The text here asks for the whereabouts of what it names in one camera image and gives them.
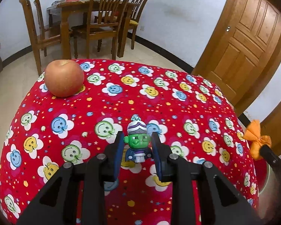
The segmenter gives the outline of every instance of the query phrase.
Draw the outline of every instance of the wooden door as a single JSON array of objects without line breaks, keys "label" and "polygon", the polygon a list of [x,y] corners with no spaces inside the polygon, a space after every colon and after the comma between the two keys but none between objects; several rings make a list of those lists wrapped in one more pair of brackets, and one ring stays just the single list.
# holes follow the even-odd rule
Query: wooden door
[{"label": "wooden door", "polygon": [[194,73],[216,83],[236,106],[270,61],[281,35],[281,13],[267,0],[235,0],[226,21],[208,60],[200,59]]},{"label": "wooden door", "polygon": [[265,120],[261,122],[261,134],[268,135],[272,140],[272,150],[281,155],[281,102]]}]

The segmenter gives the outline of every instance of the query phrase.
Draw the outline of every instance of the apple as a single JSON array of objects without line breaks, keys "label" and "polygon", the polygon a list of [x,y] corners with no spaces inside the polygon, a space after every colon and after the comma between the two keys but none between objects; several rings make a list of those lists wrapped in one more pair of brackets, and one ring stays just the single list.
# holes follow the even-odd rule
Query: apple
[{"label": "apple", "polygon": [[78,92],[84,81],[84,72],[72,60],[55,60],[45,69],[45,84],[57,97],[68,97]]}]

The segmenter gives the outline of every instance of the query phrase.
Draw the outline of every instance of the round table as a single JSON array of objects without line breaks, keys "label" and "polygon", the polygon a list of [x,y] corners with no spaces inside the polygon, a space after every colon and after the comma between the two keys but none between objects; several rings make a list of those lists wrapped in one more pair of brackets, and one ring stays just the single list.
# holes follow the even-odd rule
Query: round table
[{"label": "round table", "polygon": [[[138,116],[173,153],[189,162],[213,162],[256,208],[258,186],[243,130],[220,88],[201,77],[139,63],[76,60],[84,85],[67,98],[52,95],[44,73],[19,106],[0,162],[0,201],[16,223],[37,192],[66,161],[87,162],[127,135]],[[153,159],[125,161],[114,184],[105,184],[109,225],[168,225],[172,184],[161,183]],[[200,223],[195,193],[197,223]]]}]

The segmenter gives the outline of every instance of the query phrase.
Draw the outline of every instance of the orange bow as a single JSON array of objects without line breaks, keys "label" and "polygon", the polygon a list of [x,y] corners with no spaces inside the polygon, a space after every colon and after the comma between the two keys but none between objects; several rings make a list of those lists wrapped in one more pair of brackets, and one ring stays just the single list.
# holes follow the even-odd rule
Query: orange bow
[{"label": "orange bow", "polygon": [[271,138],[270,136],[263,135],[260,136],[260,122],[259,120],[253,120],[244,132],[243,138],[245,140],[252,141],[250,147],[250,153],[254,160],[262,159],[260,156],[259,150],[263,145],[268,145],[271,147]]}]

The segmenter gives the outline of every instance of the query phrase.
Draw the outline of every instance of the toy figurine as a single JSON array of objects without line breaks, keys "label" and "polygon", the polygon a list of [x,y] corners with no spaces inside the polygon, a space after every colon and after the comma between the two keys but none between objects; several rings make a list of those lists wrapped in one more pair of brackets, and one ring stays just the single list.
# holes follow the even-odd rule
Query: toy figurine
[{"label": "toy figurine", "polygon": [[145,162],[147,158],[152,157],[152,151],[148,147],[150,136],[147,134],[146,124],[138,115],[133,115],[131,120],[127,128],[128,136],[124,137],[124,142],[130,147],[126,152],[125,161]]}]

